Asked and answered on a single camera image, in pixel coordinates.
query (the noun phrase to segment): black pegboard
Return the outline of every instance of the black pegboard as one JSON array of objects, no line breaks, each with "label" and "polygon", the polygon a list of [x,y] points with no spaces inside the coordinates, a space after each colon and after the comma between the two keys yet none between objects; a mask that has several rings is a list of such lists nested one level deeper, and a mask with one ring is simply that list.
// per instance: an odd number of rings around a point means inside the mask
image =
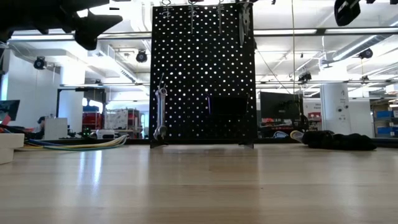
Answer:
[{"label": "black pegboard", "polygon": [[[251,23],[243,47],[239,41],[239,6],[223,4],[222,34],[218,6],[195,6],[191,34],[190,6],[154,7],[150,73],[149,137],[157,126],[155,91],[164,74],[166,141],[173,139],[254,139],[256,76]],[[248,110],[240,118],[209,115],[209,96],[244,96]]]}]

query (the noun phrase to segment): white cable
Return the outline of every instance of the white cable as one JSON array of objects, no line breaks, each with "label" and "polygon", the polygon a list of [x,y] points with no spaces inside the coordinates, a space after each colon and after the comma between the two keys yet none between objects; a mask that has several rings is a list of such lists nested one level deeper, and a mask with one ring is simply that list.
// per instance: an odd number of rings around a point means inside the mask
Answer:
[{"label": "white cable", "polygon": [[293,99],[295,101],[295,81],[296,81],[296,51],[295,51],[295,30],[294,30],[294,7],[293,7],[293,0],[292,0],[292,24],[293,24]]}]

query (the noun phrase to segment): computer monitor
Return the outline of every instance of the computer monitor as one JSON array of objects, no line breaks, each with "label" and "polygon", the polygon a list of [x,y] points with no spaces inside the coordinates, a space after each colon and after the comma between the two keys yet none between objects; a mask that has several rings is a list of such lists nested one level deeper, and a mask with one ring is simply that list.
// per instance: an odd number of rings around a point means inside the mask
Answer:
[{"label": "computer monitor", "polygon": [[0,121],[8,115],[11,121],[17,119],[20,100],[0,100]]},{"label": "computer monitor", "polygon": [[261,92],[261,118],[300,119],[299,95]]}]

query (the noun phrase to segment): white pillar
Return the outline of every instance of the white pillar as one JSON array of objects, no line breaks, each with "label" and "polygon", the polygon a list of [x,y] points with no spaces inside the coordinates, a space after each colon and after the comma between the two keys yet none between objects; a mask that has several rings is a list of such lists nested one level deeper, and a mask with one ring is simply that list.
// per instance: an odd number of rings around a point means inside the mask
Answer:
[{"label": "white pillar", "polygon": [[[61,68],[61,84],[83,84],[85,82],[86,70],[84,67],[69,65]],[[60,118],[68,118],[68,124],[73,132],[80,132],[83,120],[83,92],[63,90],[60,93]]]},{"label": "white pillar", "polygon": [[322,130],[351,134],[348,88],[346,83],[321,86]]}]

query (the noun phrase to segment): cable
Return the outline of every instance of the cable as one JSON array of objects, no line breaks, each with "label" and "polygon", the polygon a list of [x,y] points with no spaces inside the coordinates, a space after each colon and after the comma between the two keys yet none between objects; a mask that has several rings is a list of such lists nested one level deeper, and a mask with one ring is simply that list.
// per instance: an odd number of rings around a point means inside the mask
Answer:
[{"label": "cable", "polygon": [[296,51],[295,51],[295,31],[294,31],[294,7],[293,7],[293,0],[292,0],[292,23],[293,23],[293,100],[295,99],[295,82],[296,82]]},{"label": "cable", "polygon": [[115,146],[117,144],[120,144],[125,139],[127,139],[127,136],[121,136],[115,140],[112,140],[110,142],[101,143],[101,144],[84,144],[84,145],[74,145],[74,146],[58,145],[58,144],[42,142],[42,141],[32,140],[32,139],[28,140],[28,142],[38,144],[38,145],[44,146],[44,147],[45,146],[53,146],[53,147],[63,147],[63,148],[74,149],[74,148],[91,148],[91,147],[110,147],[110,146]]},{"label": "cable", "polygon": [[8,131],[10,131],[10,132],[12,132],[12,133],[16,133],[16,134],[25,134],[25,135],[27,135],[26,132],[21,131],[20,129],[17,129],[17,128],[12,128],[12,127],[10,127],[10,126],[8,126],[8,125],[0,124],[0,128],[7,129]]},{"label": "cable", "polygon": [[108,147],[88,147],[88,148],[67,148],[67,147],[51,147],[51,146],[24,146],[23,149],[48,149],[53,151],[98,151],[98,150],[105,150],[105,149],[114,149],[119,146],[123,146],[127,141],[127,138],[124,138],[123,142],[117,144],[115,146],[108,146]]},{"label": "cable", "polygon": [[44,146],[44,149],[50,149],[54,151],[97,151],[97,150],[104,150],[104,149],[114,149],[119,146],[123,146],[127,141],[127,138],[124,138],[124,141],[118,145],[115,146],[108,146],[108,147],[89,147],[89,148],[65,148],[65,147],[50,147],[50,146]]},{"label": "cable", "polygon": [[102,144],[92,144],[92,145],[77,145],[77,146],[24,146],[24,149],[50,149],[55,151],[96,151],[103,149],[114,149],[116,147],[122,146],[126,143],[127,136],[121,136],[113,141],[102,143]]},{"label": "cable", "polygon": [[287,91],[288,94],[291,94],[288,89],[279,81],[279,79],[276,77],[275,73],[271,70],[271,68],[268,66],[268,63],[266,62],[266,60],[264,59],[264,57],[261,55],[261,52],[257,49],[257,52],[259,52],[260,57],[262,58],[262,61],[267,65],[267,68],[271,71],[271,73],[273,74],[273,76],[276,78],[276,80],[279,82],[279,84],[281,86],[283,86],[285,88],[285,90]]}]

